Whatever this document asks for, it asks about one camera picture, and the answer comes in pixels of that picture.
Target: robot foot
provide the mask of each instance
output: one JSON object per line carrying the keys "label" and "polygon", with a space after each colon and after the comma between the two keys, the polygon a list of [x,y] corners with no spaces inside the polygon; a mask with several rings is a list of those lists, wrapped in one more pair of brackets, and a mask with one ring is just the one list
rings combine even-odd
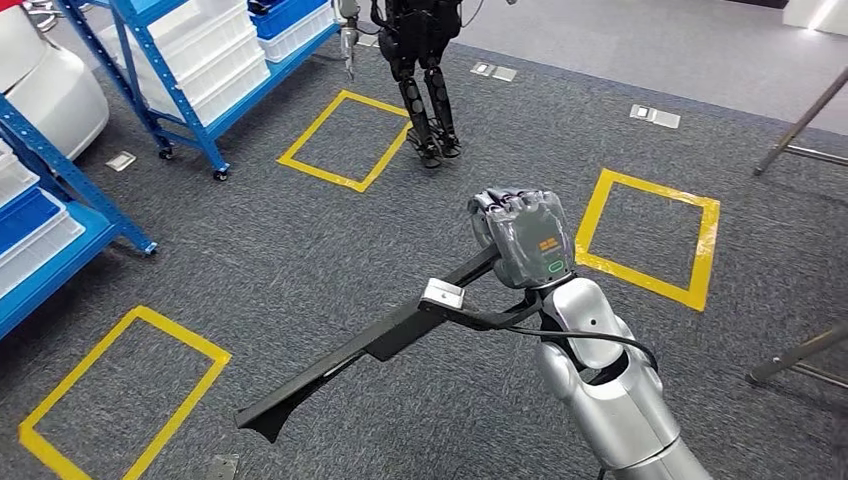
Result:
{"label": "robot foot", "polygon": [[430,119],[430,131],[436,137],[442,156],[444,158],[456,158],[462,153],[462,144],[459,142],[459,137],[455,133],[447,133],[439,126],[439,122],[435,118]]}
{"label": "robot foot", "polygon": [[442,151],[439,145],[433,140],[422,143],[415,130],[410,128],[406,133],[406,141],[418,153],[418,157],[421,159],[421,164],[424,165],[424,168],[437,168],[442,164],[439,160],[442,156]]}

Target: black robot leg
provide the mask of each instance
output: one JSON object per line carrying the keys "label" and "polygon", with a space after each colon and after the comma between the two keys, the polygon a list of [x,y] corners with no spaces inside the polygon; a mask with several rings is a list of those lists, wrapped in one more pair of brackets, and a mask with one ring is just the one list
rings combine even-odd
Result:
{"label": "black robot leg", "polygon": [[421,91],[415,83],[415,60],[398,55],[398,45],[391,34],[380,32],[380,51],[392,68],[392,76],[398,82],[403,104],[412,120],[412,128],[406,134],[407,141],[412,144],[421,163],[427,168],[436,168],[442,163],[439,161],[441,151],[436,143],[430,124],[427,121],[427,110],[421,98]]}
{"label": "black robot leg", "polygon": [[462,152],[462,145],[456,136],[456,130],[454,130],[453,114],[450,109],[450,100],[448,100],[445,77],[436,61],[431,60],[430,67],[424,70],[424,82],[427,83],[430,101],[433,103],[433,110],[436,112],[436,125],[434,125],[433,132],[441,146],[442,156],[456,157]]}

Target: blue shelving unit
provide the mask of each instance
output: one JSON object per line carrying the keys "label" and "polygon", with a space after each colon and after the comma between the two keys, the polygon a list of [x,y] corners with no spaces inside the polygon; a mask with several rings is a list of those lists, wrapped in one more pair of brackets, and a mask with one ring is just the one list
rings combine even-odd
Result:
{"label": "blue shelving unit", "polygon": [[[153,42],[153,37],[148,29],[151,23],[167,15],[185,2],[186,0],[109,1],[115,26],[117,27],[118,38],[121,43],[124,61],[127,66],[126,77],[114,62],[112,62],[106,49],[97,39],[94,32],[92,32],[85,21],[85,16],[80,12],[76,4],[70,0],[61,0],[56,5],[71,21],[77,33],[95,56],[97,56],[104,69],[115,82],[115,85],[117,85],[130,105],[133,106],[133,110],[156,141],[160,149],[159,156],[165,159],[171,158],[173,155],[171,149],[172,142],[200,149],[206,155],[209,163],[212,164],[214,178],[216,180],[226,180],[230,164],[224,161],[221,153],[218,151],[215,140],[226,132],[245,112],[259,103],[269,91],[279,85],[294,69],[300,66],[316,48],[324,43],[333,33],[338,31],[339,27],[338,25],[328,27],[282,62],[269,62],[268,68],[271,71],[271,76],[268,79],[245,96],[238,104],[218,117],[213,123],[204,126],[197,118],[197,114],[194,112],[182,90],[178,88],[173,73]],[[103,5],[106,3],[106,0],[95,0],[93,3]],[[124,29],[125,25],[129,27],[130,32],[136,38],[138,45],[144,51],[145,56],[150,61],[150,65],[153,66],[156,75],[162,81],[165,90],[171,96],[185,120],[151,110],[145,106],[138,86],[132,52],[130,51]],[[163,121],[187,128],[193,134],[193,138],[168,130],[160,123]]]}
{"label": "blue shelving unit", "polygon": [[[2,94],[0,133],[15,150],[18,159],[41,177],[39,186],[65,202],[71,217],[85,227],[85,233],[73,243],[12,291],[0,297],[0,337],[3,337],[119,235],[125,236],[145,254],[153,253],[156,243],[147,238],[132,220]],[[53,177],[44,163],[52,167],[85,204],[75,200],[63,184]]]}

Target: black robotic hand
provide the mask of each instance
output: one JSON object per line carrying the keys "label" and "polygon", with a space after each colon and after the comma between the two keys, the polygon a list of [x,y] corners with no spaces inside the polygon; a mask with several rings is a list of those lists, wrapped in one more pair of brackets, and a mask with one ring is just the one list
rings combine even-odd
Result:
{"label": "black robotic hand", "polygon": [[553,192],[489,188],[468,202],[468,210],[480,245],[498,246],[494,271],[507,287],[541,287],[574,271],[565,214]]}

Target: yellow tape square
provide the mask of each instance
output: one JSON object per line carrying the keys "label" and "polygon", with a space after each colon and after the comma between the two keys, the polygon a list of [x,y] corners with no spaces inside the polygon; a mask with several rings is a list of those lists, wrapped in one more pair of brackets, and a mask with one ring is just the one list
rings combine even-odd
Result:
{"label": "yellow tape square", "polygon": [[292,144],[292,146],[289,147],[288,150],[286,150],[283,156],[277,159],[277,162],[282,165],[292,167],[296,170],[300,170],[301,172],[312,175],[313,177],[318,177],[322,180],[326,180],[337,185],[352,188],[357,192],[362,193],[371,185],[372,182],[374,182],[378,175],[383,173],[383,169],[386,168],[386,165],[388,165],[389,160],[391,160],[392,157],[395,156],[395,153],[397,153],[398,149],[400,149],[401,145],[403,145],[403,141],[406,139],[406,131],[412,127],[412,122],[407,122],[407,124],[401,129],[400,133],[392,141],[391,145],[389,145],[389,149],[386,150],[383,156],[380,157],[380,160],[378,160],[377,163],[374,165],[374,168],[372,168],[371,171],[368,172],[368,175],[366,175],[365,178],[361,181],[343,177],[336,173],[328,172],[318,167],[314,167],[312,165],[308,165],[306,163],[295,160],[294,155],[297,153],[297,151],[300,150],[301,147],[303,147],[306,141],[309,140],[309,138],[312,137],[312,135],[314,135],[316,131],[318,131],[318,129],[327,120],[327,118],[329,118],[329,116],[345,100],[354,100],[360,103],[364,103],[365,105],[370,105],[372,107],[379,108],[380,110],[385,110],[387,112],[400,115],[402,117],[409,117],[409,115],[407,115],[406,113],[406,110],[402,108],[396,107],[394,105],[389,105],[388,103],[383,103],[372,98],[359,95],[357,93],[342,90],[341,92],[339,92],[336,98],[333,99],[333,101],[330,102],[329,105],[327,105],[327,108],[325,108],[324,111],[321,112],[320,115],[318,115],[318,118],[316,118],[315,121],[312,122],[312,125],[310,125],[309,128],[307,128],[306,131],[303,132],[303,134],[301,134],[300,137]]}
{"label": "yellow tape square", "polygon": [[[701,207],[703,210],[701,227],[698,232],[698,243],[695,246],[695,261],[692,264],[688,289],[684,290],[612,260],[589,253],[589,244],[592,243],[592,237],[595,235],[595,229],[598,227],[601,213],[614,183],[621,183],[637,190]],[[586,213],[583,215],[583,221],[577,230],[574,242],[577,262],[615,275],[702,312],[707,303],[707,290],[710,284],[710,273],[712,272],[713,253],[715,251],[716,234],[718,233],[719,206],[718,200],[698,197],[605,168],[601,171],[598,184],[595,186],[595,191],[586,207]]]}
{"label": "yellow tape square", "polygon": [[156,457],[159,451],[162,450],[162,447],[165,446],[165,443],[170,440],[171,436],[177,431],[177,429],[180,428],[180,425],[182,425],[183,421],[186,417],[188,417],[188,414],[191,413],[191,410],[195,405],[197,405],[200,398],[207,390],[209,390],[209,387],[212,386],[212,382],[215,381],[227,362],[230,361],[230,354],[225,350],[185,327],[178,325],[172,320],[165,318],[159,313],[141,305],[130,310],[130,312],[124,315],[124,318],[122,318],[121,321],[118,322],[118,324],[115,325],[115,327],[112,328],[112,330],[110,330],[109,333],[107,333],[106,336],[91,349],[88,355],[86,355],[85,358],[83,358],[82,361],[74,367],[71,373],[59,382],[59,385],[50,392],[50,395],[48,395],[47,398],[45,398],[18,426],[18,434],[20,436],[21,445],[23,445],[45,465],[50,467],[50,469],[56,472],[56,475],[63,480],[91,480],[91,477],[80,470],[79,467],[74,465],[73,462],[68,460],[64,455],[56,450],[56,448],[45,440],[44,437],[38,434],[38,432],[35,431],[35,425],[44,418],[44,415],[46,415],[47,412],[56,405],[56,402],[58,402],[62,396],[68,393],[68,390],[74,386],[74,383],[76,383],[76,381],[79,380],[79,378],[89,368],[91,368],[94,362],[103,355],[103,352],[105,352],[106,349],[115,342],[118,336],[123,333],[136,318],[140,318],[141,320],[153,325],[154,327],[206,355],[212,359],[213,363],[212,366],[209,367],[209,370],[207,370],[200,379],[200,382],[198,382],[194,389],[192,389],[180,406],[177,407],[177,410],[173,415],[171,415],[171,418],[169,418],[162,429],[156,433],[153,440],[144,449],[144,452],[142,452],[141,456],[138,457],[135,463],[133,463],[129,470],[127,470],[127,473],[124,474],[123,477],[124,480],[135,480],[144,473],[147,467],[150,466],[150,463],[153,462],[154,457]]}

